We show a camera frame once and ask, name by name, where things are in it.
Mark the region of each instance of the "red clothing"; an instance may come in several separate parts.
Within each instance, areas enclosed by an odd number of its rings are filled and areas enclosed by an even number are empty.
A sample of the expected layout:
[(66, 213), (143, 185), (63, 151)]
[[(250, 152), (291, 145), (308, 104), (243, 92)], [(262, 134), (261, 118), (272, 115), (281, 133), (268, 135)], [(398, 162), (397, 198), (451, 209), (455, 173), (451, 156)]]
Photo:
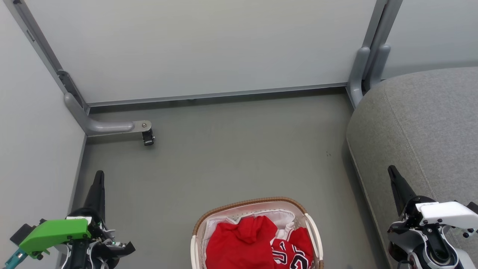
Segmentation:
[(308, 269), (314, 257), (307, 229), (289, 241), (274, 239), (277, 227), (265, 216), (239, 224), (219, 223), (206, 247), (207, 269)]

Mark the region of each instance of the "teal connector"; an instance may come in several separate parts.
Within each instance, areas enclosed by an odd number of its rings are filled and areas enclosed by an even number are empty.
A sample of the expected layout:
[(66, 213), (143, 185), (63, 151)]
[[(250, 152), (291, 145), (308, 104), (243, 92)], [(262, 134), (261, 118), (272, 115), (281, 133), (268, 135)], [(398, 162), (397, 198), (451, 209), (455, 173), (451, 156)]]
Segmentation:
[(20, 263), (22, 263), (26, 258), (28, 257), (28, 254), (23, 251), (21, 248), (19, 248), (17, 251), (15, 251), (15, 254), (13, 254), (10, 259), (5, 263), (5, 269), (14, 269), (17, 267)]

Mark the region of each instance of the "gray fabric sofa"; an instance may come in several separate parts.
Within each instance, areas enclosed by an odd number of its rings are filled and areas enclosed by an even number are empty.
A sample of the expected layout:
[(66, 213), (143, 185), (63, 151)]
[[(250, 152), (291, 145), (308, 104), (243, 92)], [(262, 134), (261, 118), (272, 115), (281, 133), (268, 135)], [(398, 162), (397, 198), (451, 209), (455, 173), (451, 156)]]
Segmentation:
[[(418, 195), (478, 203), (478, 67), (382, 81), (354, 111), (347, 142), (385, 251), (387, 229), (398, 218), (389, 165)], [(478, 235), (462, 234), (451, 229), (446, 237), (478, 267)]]

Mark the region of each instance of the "black cable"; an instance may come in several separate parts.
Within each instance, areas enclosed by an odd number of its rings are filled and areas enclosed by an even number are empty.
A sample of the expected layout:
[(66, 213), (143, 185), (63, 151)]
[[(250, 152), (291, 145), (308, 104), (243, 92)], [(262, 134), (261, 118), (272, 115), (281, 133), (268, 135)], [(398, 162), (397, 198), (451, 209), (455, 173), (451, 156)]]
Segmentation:
[(401, 260), (398, 263), (397, 269), (400, 269), (400, 266), (402, 266), (402, 264), (412, 264), (413, 265), (413, 262), (412, 261), (407, 261), (407, 260)]

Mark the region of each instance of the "laundry basket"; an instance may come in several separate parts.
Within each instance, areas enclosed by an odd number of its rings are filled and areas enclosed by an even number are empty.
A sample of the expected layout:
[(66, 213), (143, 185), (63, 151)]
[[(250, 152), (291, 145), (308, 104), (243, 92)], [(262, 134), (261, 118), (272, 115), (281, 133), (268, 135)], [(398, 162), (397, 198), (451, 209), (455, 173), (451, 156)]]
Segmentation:
[(206, 269), (205, 257), (203, 250), (203, 237), (206, 231), (206, 224), (208, 220), (216, 219), (218, 217), (229, 217), (237, 220), (244, 216), (261, 215), (262, 212), (270, 212), (273, 210), (286, 210), (295, 215), (295, 225), (297, 227), (307, 228), (309, 237), (312, 241), (314, 249), (313, 269), (323, 269), (323, 249), (320, 240), (319, 231), (305, 208), (293, 199), (287, 197), (270, 197), (254, 200), (247, 200), (237, 203), (228, 204), (210, 210), (204, 214), (194, 226), (193, 238), (191, 239), (191, 265), (193, 269)]

